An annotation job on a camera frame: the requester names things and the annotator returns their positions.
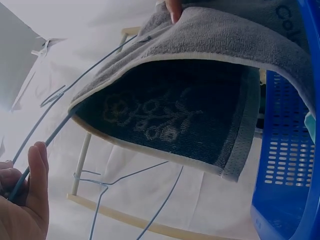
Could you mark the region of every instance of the dark gray towel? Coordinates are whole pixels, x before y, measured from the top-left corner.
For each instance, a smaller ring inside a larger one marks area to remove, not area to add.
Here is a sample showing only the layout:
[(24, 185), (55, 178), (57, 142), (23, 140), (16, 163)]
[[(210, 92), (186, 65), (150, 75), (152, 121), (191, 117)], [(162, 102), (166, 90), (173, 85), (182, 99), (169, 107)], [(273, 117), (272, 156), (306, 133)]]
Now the dark gray towel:
[(280, 27), (302, 27), (297, 5), (222, 2), (186, 4), (175, 25), (158, 5), (136, 42), (75, 96), (73, 119), (114, 144), (236, 181), (257, 122), (258, 68), (286, 77), (313, 113), (315, 94), (304, 30), (293, 42)]

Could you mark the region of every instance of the floral embroidery pattern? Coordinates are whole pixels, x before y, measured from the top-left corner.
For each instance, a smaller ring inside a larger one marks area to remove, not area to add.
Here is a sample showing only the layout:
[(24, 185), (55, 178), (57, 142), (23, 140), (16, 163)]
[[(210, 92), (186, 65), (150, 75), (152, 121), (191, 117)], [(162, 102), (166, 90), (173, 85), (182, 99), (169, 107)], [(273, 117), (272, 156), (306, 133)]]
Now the floral embroidery pattern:
[(148, 140), (172, 143), (188, 130), (193, 116), (203, 113), (186, 108), (183, 99), (186, 99), (190, 88), (184, 89), (175, 102), (161, 106), (173, 96), (172, 92), (169, 88), (164, 95), (145, 102), (139, 102), (132, 92), (114, 93), (105, 99), (103, 119), (120, 127), (135, 123), (133, 130), (142, 132)]

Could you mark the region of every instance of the laundry basket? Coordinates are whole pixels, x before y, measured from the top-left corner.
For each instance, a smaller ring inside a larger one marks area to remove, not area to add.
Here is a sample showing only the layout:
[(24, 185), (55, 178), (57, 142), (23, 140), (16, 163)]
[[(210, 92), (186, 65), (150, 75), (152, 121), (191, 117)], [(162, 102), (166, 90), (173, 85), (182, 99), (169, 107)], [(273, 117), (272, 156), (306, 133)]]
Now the laundry basket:
[[(312, 54), (319, 119), (320, 0), (298, 3)], [(251, 206), (261, 240), (320, 240), (320, 153), (304, 125), (307, 112), (295, 88), (277, 73), (267, 72), (265, 123)]]

